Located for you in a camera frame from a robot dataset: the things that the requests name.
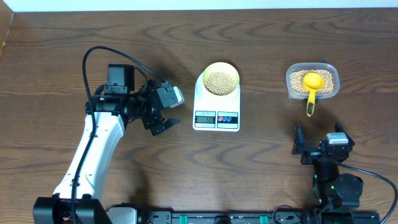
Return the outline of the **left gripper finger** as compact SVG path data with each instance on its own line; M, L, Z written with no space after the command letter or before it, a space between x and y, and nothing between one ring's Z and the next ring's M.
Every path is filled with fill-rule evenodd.
M184 97L177 86L171 82L164 82L157 88L157 94L160 98L163 108L174 108L184 103Z
M153 136L159 135L164 131L170 129L172 126L178 124L179 119L169 118L167 121L156 121L151 125L150 131Z

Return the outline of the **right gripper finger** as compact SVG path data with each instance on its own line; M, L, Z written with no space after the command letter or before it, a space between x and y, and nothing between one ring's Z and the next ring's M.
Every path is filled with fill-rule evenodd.
M345 129L343 128L342 124L337 121L335 123L335 132L336 133L344 133L348 139L349 142L353 142L352 138L349 136L349 134L345 131Z
M292 154L293 155L303 154L305 149L306 149L305 138L303 135L302 127L301 125L297 124L295 127L295 140L292 147Z

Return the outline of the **yellow scoop cup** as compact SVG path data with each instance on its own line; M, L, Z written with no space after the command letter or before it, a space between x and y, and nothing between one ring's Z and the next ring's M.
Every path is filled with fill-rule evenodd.
M315 108L315 97L318 90L324 86L323 78L314 72L307 73L302 80L302 85L309 92L307 100L307 116L311 117Z

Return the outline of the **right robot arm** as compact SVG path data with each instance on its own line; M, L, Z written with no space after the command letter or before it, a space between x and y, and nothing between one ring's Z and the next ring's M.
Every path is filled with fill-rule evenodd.
M302 223L355 222L353 210L360 206L363 180L353 174L339 172L339 164L349 158L354 145L337 122L334 133L328 133L318 146L308 147L301 125L296 125L292 154L301 156L302 165L313 166L313 194L320 201L319 207L302 213Z

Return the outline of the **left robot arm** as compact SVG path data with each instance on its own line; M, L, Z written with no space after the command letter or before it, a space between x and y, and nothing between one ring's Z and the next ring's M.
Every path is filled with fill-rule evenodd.
M84 132L67 173L51 197L39 197L34 204L35 223L146 223L146 213L133 205L105 210L104 181L127 124L140 119L156 136L178 123L163 118L162 109L183 102L182 92L170 82L149 80L138 92L127 84L98 87L86 104Z

